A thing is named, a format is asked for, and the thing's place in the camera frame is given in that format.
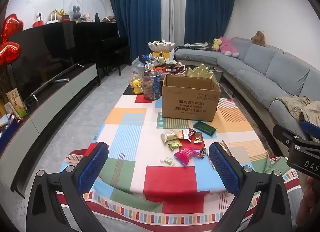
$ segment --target candy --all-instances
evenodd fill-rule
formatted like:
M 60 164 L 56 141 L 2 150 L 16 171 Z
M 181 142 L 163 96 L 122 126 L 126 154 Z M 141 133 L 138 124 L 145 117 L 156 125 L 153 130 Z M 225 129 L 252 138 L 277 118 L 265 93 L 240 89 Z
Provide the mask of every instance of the candy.
M 176 149 L 178 147 L 182 147 L 182 144 L 178 139 L 174 140 L 172 143 L 169 144 L 169 148 L 171 150 L 174 150 L 174 149 Z
M 193 143 L 202 143 L 202 133 L 201 132 L 195 132 L 195 140 Z
M 194 128 L 199 129 L 200 131 L 204 132 L 209 136 L 213 136 L 214 132 L 216 132 L 216 128 L 209 126 L 208 124 L 198 121 L 196 124 L 193 125 Z
M 172 158 L 170 158 L 170 157 L 166 157 L 166 158 L 164 158 L 164 159 L 160 159 L 160 162 L 164 162 L 164 163 L 166 163 L 166 164 L 169 164 L 169 165 L 171 165 L 171 166 L 174 166 L 174 162 L 173 162 L 173 159 Z
M 189 129 L 184 129 L 179 132 L 177 132 L 177 136 L 179 139 L 188 139 L 189 138 Z
M 171 141 L 171 140 L 178 138 L 177 134 L 173 130 L 170 130 L 164 134 L 161 134 L 160 136 L 161 136 L 163 143 L 167 143 L 168 141 Z
M 174 154 L 174 157 L 182 163 L 182 165 L 187 166 L 189 163 L 190 157 L 200 156 L 200 153 L 194 151 L 190 146 L 181 149 L 179 152 Z
M 207 149 L 206 149 L 206 148 L 200 149 L 199 158 L 200 158 L 200 159 L 203 159 L 206 154 L 207 154 Z
M 189 142 L 191 142 L 191 138 L 194 133 L 195 133 L 195 131 L 193 129 L 187 128 L 187 129 L 184 129 L 184 130 L 177 132 L 177 136 L 179 139 L 187 139 L 187 140 L 189 140 Z

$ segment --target toy figurine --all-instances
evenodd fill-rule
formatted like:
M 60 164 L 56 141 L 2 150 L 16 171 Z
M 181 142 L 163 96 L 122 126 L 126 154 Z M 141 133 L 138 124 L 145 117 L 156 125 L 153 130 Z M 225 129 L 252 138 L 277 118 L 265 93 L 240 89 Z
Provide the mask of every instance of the toy figurine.
M 143 93 L 143 90 L 141 88 L 141 83 L 140 83 L 140 80 L 134 80 L 131 82 L 131 86 L 133 87 L 133 93 L 138 95 L 138 94 L 141 94 Z

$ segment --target brown teddy bear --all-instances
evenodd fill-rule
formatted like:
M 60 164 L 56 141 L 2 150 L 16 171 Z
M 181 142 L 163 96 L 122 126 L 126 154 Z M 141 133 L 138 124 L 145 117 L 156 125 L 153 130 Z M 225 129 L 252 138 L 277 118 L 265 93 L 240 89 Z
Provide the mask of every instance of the brown teddy bear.
M 264 33 L 261 31 L 258 31 L 257 34 L 251 38 L 251 40 L 254 44 L 266 46 L 266 43 L 264 41 Z

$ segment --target plastic jar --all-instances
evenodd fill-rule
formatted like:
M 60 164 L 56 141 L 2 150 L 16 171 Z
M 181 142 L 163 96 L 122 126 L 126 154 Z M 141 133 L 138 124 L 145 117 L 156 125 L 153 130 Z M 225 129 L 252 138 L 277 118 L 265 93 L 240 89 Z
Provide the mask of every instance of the plastic jar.
M 145 71 L 143 74 L 143 96 L 146 100 L 160 98 L 160 74 L 155 70 Z

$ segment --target floor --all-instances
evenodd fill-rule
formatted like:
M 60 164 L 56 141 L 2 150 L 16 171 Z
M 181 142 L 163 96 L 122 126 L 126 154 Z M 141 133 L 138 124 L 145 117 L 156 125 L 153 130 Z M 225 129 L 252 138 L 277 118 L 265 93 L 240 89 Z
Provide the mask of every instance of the floor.
M 128 80 L 132 73 L 132 66 L 122 67 L 122 76 L 118 71 L 113 72 L 109 77 L 102 80 L 100 87 L 94 88 L 81 102 L 73 112 L 66 117 L 66 121 L 57 129 L 58 131 L 52 136 L 44 154 L 40 158 L 25 192 L 26 198 L 23 199 L 17 193 L 12 193 L 3 183 L 0 182 L 0 203 L 12 220 L 14 225 L 22 232 L 25 231 L 26 210 L 28 198 L 36 172 L 40 169 L 46 170 L 47 173 L 58 172 L 64 157 L 75 149 L 87 148 L 93 137 L 98 132 L 101 124 L 107 118 L 116 102 L 128 86 Z M 232 96 L 232 91 L 225 84 L 221 84 L 225 91 Z M 272 154 L 269 143 L 260 131 L 254 119 L 235 96 L 233 98 L 236 105 L 246 116 L 253 129 L 261 139 L 265 149 Z M 65 209 L 66 216 L 71 226 L 79 230 L 75 221 L 71 218 L 69 209 Z M 117 220 L 109 220 L 108 231 L 146 231 L 136 225 L 124 224 Z

